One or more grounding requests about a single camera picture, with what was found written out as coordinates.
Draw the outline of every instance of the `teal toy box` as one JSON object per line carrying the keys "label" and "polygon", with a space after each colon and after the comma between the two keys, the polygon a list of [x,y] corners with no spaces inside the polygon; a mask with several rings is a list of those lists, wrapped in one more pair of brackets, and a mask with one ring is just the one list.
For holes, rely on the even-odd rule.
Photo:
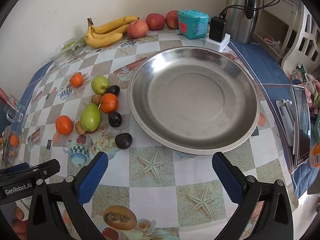
{"label": "teal toy box", "polygon": [[178,11],[179,32],[189,39],[203,38],[207,33],[209,15],[195,10]]}

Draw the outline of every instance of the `screw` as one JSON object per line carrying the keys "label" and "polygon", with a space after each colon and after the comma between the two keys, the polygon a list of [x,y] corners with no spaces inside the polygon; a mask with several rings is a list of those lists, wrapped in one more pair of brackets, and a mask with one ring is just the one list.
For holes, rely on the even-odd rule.
{"label": "screw", "polygon": [[254,176],[251,176],[251,175],[249,175],[249,176],[247,176],[247,180],[249,181],[249,182],[255,182],[255,177]]}
{"label": "screw", "polygon": [[41,186],[41,185],[43,184],[43,179],[38,179],[38,180],[36,181],[36,184],[37,184],[38,186]]}
{"label": "screw", "polygon": [[68,176],[66,177],[66,182],[72,182],[73,181],[73,176]]}
{"label": "screw", "polygon": [[280,179],[277,179],[277,184],[278,184],[279,186],[283,186],[283,185],[284,185],[283,181],[280,180]]}

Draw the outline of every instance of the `white wall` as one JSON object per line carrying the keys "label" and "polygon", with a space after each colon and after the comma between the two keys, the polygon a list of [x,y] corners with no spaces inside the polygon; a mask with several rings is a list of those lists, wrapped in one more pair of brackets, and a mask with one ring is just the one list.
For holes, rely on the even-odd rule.
{"label": "white wall", "polygon": [[149,13],[196,9],[219,15],[226,0],[19,0],[0,29],[0,87],[21,98],[33,74],[75,33],[95,25]]}

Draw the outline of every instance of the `tangerine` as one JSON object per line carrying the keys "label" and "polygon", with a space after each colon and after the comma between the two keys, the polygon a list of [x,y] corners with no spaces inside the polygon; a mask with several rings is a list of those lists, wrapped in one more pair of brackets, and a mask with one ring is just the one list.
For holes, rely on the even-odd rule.
{"label": "tangerine", "polygon": [[80,87],[83,83],[83,76],[81,73],[76,73],[70,78],[70,83],[74,87]]}
{"label": "tangerine", "polygon": [[119,106],[119,101],[116,95],[111,93],[106,93],[102,96],[100,101],[100,109],[105,114],[110,114],[112,111],[117,111]]}
{"label": "tangerine", "polygon": [[11,144],[11,146],[13,146],[13,147],[17,147],[18,146],[18,144],[19,144],[19,138],[16,136],[16,135],[11,135],[11,137],[10,137],[10,144]]}
{"label": "tangerine", "polygon": [[59,116],[56,120],[56,129],[59,134],[69,134],[73,129],[71,119],[66,115]]}

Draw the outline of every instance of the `blue gripper pad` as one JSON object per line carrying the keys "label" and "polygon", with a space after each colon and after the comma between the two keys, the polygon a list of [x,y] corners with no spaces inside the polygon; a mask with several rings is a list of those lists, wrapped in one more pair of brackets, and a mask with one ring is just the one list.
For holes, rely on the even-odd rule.
{"label": "blue gripper pad", "polygon": [[18,165],[14,165],[9,168],[8,173],[17,172],[17,171],[23,171],[26,169],[29,169],[30,166],[28,163],[20,163]]}
{"label": "blue gripper pad", "polygon": [[244,189],[238,181],[238,179],[236,178],[235,174],[233,174],[233,172],[230,169],[233,169],[232,164],[223,155],[223,153],[215,153],[212,157],[212,167],[215,173],[217,174],[219,180],[221,181],[223,187],[225,188],[226,192],[228,193],[231,201],[240,205],[244,197]]}
{"label": "blue gripper pad", "polygon": [[107,168],[108,155],[103,153],[78,187],[78,202],[81,206],[90,201]]}

